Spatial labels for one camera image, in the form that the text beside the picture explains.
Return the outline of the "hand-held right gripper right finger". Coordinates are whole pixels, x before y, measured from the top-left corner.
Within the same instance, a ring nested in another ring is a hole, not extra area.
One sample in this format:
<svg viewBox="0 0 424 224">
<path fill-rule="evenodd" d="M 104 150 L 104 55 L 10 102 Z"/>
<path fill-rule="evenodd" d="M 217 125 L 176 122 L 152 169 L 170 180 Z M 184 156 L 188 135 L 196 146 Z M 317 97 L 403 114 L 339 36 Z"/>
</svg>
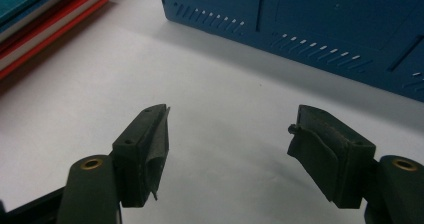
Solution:
<svg viewBox="0 0 424 224">
<path fill-rule="evenodd" d="M 308 105 L 298 108 L 288 131 L 293 139 L 287 154 L 301 163 L 327 200 L 339 208 L 358 208 L 376 146 L 330 113 Z"/>
</svg>

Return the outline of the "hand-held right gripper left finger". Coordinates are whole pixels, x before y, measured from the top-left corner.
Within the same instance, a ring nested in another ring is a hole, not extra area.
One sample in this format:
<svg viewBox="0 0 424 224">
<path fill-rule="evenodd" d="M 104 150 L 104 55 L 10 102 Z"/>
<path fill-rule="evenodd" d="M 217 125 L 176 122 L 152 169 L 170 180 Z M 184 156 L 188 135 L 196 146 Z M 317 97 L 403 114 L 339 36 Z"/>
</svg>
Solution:
<svg viewBox="0 0 424 224">
<path fill-rule="evenodd" d="M 143 207 L 149 195 L 157 199 L 169 152 L 166 104 L 141 111 L 113 143 L 111 156 L 123 207 Z"/>
</svg>

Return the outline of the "blue plastic file rack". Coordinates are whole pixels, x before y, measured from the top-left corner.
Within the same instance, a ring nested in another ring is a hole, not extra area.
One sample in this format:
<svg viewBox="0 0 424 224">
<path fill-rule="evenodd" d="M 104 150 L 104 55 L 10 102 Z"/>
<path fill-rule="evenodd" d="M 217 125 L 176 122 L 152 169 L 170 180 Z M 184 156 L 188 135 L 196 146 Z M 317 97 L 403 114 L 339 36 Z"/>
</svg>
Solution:
<svg viewBox="0 0 424 224">
<path fill-rule="evenodd" d="M 168 20 L 424 103 L 424 0 L 161 0 Z"/>
</svg>

